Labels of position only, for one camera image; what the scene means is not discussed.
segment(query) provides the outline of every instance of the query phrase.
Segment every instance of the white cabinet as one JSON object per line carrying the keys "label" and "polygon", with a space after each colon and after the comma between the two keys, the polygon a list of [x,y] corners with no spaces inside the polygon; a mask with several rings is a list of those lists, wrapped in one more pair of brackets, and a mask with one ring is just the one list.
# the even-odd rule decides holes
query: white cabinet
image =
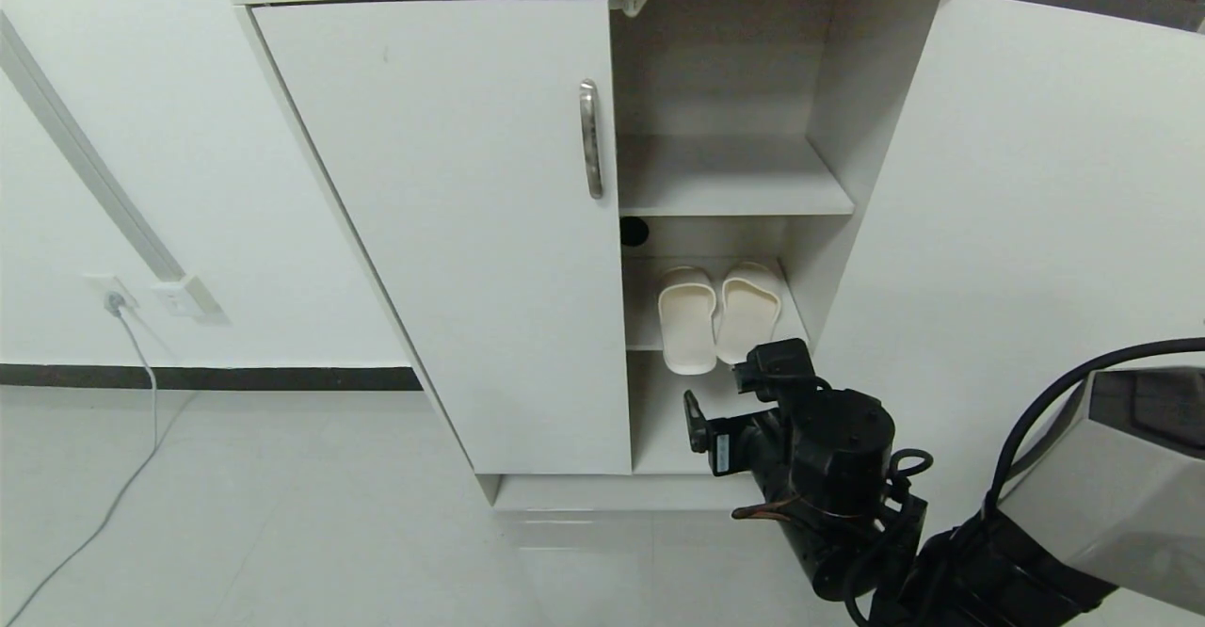
{"label": "white cabinet", "polygon": [[606,0],[255,19],[474,468],[629,473]]}
{"label": "white cabinet", "polygon": [[689,452],[687,388],[709,416],[762,406],[664,367],[656,282],[681,264],[781,273],[775,336],[964,481],[999,438],[956,426],[1003,435],[1019,367],[1205,317],[1186,33],[1001,0],[237,1],[499,508],[757,499]]}

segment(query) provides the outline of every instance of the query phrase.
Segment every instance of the black baseboard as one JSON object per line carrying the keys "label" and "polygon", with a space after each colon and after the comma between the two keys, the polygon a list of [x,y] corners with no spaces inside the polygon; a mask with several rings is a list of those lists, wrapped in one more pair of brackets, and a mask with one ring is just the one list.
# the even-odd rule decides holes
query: black baseboard
{"label": "black baseboard", "polygon": [[[160,389],[236,392],[418,392],[412,368],[155,368]],[[124,365],[0,364],[0,385],[147,389],[146,370]]]}

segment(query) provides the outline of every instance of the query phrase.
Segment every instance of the power outlet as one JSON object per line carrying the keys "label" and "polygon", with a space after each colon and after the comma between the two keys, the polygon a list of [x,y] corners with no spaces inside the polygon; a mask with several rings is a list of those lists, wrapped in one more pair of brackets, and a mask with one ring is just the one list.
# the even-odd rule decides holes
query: power outlet
{"label": "power outlet", "polygon": [[134,295],[125,289],[122,285],[122,280],[117,279],[112,274],[86,274],[83,279],[88,282],[88,286],[96,293],[96,297],[101,300],[108,293],[117,293],[122,298],[125,298],[125,306],[135,309],[139,306],[139,301],[134,299]]}
{"label": "power outlet", "polygon": [[166,281],[151,286],[151,292],[159,298],[167,314],[200,318],[221,311],[213,298],[201,285],[201,280],[188,275],[180,281]]}

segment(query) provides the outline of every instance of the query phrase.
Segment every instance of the white tile floor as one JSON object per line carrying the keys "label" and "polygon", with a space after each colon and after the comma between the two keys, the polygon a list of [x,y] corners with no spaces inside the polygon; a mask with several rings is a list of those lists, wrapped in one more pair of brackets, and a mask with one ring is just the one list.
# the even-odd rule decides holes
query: white tile floor
{"label": "white tile floor", "polygon": [[[421,394],[167,392],[110,527],[14,627],[845,627],[775,526],[500,516]],[[0,615],[149,445],[146,392],[0,388]],[[1133,594],[1077,627],[1200,627]]]}

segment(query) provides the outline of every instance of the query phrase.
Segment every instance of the slipper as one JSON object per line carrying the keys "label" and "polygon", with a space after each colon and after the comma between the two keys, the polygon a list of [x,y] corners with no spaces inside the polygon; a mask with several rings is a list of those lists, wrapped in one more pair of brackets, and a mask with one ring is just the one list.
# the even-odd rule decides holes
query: slipper
{"label": "slipper", "polygon": [[678,375],[703,375],[716,368],[711,324],[715,312],[716,289],[705,271],[680,266],[662,275],[657,315],[668,369]]}
{"label": "slipper", "polygon": [[719,288],[724,318],[716,338],[716,353],[724,363],[741,363],[750,350],[774,339],[782,288],[778,275],[757,263],[743,262],[728,271]]}

